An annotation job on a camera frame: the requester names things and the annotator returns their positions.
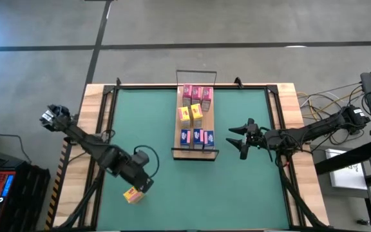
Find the wooden table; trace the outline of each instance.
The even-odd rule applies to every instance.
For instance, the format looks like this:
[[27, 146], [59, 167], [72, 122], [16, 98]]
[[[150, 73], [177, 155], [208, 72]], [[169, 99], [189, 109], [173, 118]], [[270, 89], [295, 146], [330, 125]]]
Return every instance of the wooden table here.
[[[121, 86], [148, 86], [150, 84], [121, 84]], [[231, 84], [216, 84], [215, 86], [231, 85]], [[256, 86], [261, 84], [245, 84], [245, 86]], [[273, 84], [278, 87], [280, 97], [280, 104], [283, 113], [283, 118], [286, 128], [300, 128], [304, 126], [301, 117], [300, 107], [297, 100], [296, 90], [292, 83], [277, 83]], [[104, 87], [108, 84], [89, 84], [86, 87], [84, 98], [82, 101], [81, 112], [79, 114], [78, 126], [80, 126], [87, 133], [95, 133], [97, 121], [99, 118], [99, 108], [103, 96]], [[102, 131], [105, 130], [108, 122], [108, 115], [110, 111], [111, 97], [106, 99], [105, 114], [103, 117]], [[273, 119], [276, 128], [280, 127], [278, 114], [276, 113], [276, 105], [271, 101], [271, 108], [273, 110]], [[68, 159], [76, 157], [83, 151], [79, 146], [72, 146], [65, 143], [62, 146], [61, 159], [55, 177], [55, 184], [52, 192], [52, 199], [50, 201], [50, 208], [48, 210], [48, 217], [46, 220], [45, 229], [51, 226], [61, 225], [75, 209], [76, 205], [81, 200], [87, 178], [88, 165], [90, 163], [90, 156], [83, 155], [75, 159], [72, 163], [67, 164]], [[314, 163], [309, 153], [298, 152], [293, 156], [293, 165], [298, 182], [299, 192], [303, 200], [312, 210], [312, 212], [325, 224], [328, 225], [328, 218], [321, 195], [318, 178], [314, 169]], [[88, 205], [85, 225], [90, 224], [90, 218], [93, 211], [92, 207], [93, 197]], [[297, 217], [297, 208], [294, 200], [289, 193], [290, 210], [293, 216], [293, 224], [299, 225], [299, 218]]]

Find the green mat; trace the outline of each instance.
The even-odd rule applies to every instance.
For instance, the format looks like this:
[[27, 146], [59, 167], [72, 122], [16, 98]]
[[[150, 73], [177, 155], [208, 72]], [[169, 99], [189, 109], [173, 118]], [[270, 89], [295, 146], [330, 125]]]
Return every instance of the green mat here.
[[[264, 150], [247, 160], [225, 138], [252, 117], [270, 128], [263, 90], [214, 91], [216, 161], [173, 160], [176, 90], [120, 90], [112, 143], [128, 152], [152, 146], [160, 157], [155, 183], [137, 204], [122, 194], [131, 186], [106, 175], [97, 230], [254, 229], [289, 227], [277, 167]], [[154, 172], [152, 151], [145, 169]]]

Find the cardboard box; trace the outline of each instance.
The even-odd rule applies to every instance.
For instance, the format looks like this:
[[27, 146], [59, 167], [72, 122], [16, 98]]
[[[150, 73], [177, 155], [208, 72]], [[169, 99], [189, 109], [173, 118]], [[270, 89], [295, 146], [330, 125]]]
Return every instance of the cardboard box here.
[[191, 113], [193, 114], [193, 125], [194, 128], [203, 127], [203, 111], [201, 110], [200, 104], [191, 105]]
[[205, 150], [214, 149], [214, 131], [204, 131], [204, 147]]
[[188, 107], [179, 107], [178, 117], [180, 118], [182, 128], [190, 127], [190, 114], [188, 113]]
[[201, 109], [203, 111], [209, 111], [211, 99], [213, 99], [213, 87], [204, 87], [201, 101]]
[[204, 145], [203, 129], [194, 129], [193, 135], [194, 135], [194, 139], [193, 139], [194, 149], [203, 149], [203, 145]]
[[193, 86], [193, 94], [191, 95], [191, 104], [201, 104], [202, 88], [200, 86]]
[[190, 84], [185, 84], [183, 87], [183, 107], [191, 106], [192, 93], [193, 93], [193, 86]]
[[180, 147], [181, 148], [190, 148], [191, 142], [191, 132], [188, 129], [181, 129], [180, 135]]
[[123, 194], [129, 204], [137, 203], [144, 197], [144, 194], [137, 191], [134, 187], [131, 187], [127, 192]]

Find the concrete floor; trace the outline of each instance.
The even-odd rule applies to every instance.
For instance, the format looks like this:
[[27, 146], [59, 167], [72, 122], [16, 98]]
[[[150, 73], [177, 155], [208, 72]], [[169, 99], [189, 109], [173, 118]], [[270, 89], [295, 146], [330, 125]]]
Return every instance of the concrete floor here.
[[[94, 45], [104, 5], [0, 0], [0, 46]], [[317, 41], [371, 41], [371, 0], [120, 0], [111, 5], [102, 44]], [[38, 119], [51, 103], [78, 111], [92, 53], [0, 52], [0, 132], [19, 134], [33, 163], [52, 175], [64, 136], [42, 128]], [[371, 46], [104, 50], [93, 82], [114, 83], [117, 77], [125, 83], [176, 82], [176, 69], [214, 70], [217, 82], [237, 76], [243, 82], [294, 82], [298, 91], [313, 93], [358, 82], [361, 72], [371, 71]], [[352, 89], [333, 93], [343, 96]], [[327, 104], [323, 99], [315, 103]], [[370, 140], [366, 133], [343, 146], [355, 148]], [[23, 158], [15, 139], [0, 138], [0, 150]], [[333, 226], [371, 231], [354, 223], [366, 215], [364, 202], [324, 198]]]

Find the red box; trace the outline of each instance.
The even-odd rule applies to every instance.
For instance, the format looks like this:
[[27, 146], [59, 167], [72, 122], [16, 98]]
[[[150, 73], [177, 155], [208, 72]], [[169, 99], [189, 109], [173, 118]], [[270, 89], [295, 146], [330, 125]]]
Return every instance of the red box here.
[[193, 86], [190, 84], [185, 84], [183, 88], [183, 107], [191, 106], [191, 94], [193, 92]]
[[201, 109], [203, 111], [209, 111], [212, 99], [213, 99], [213, 87], [204, 87], [201, 103]]
[[201, 86], [193, 86], [193, 94], [191, 96], [191, 104], [201, 104], [202, 98], [202, 88]]

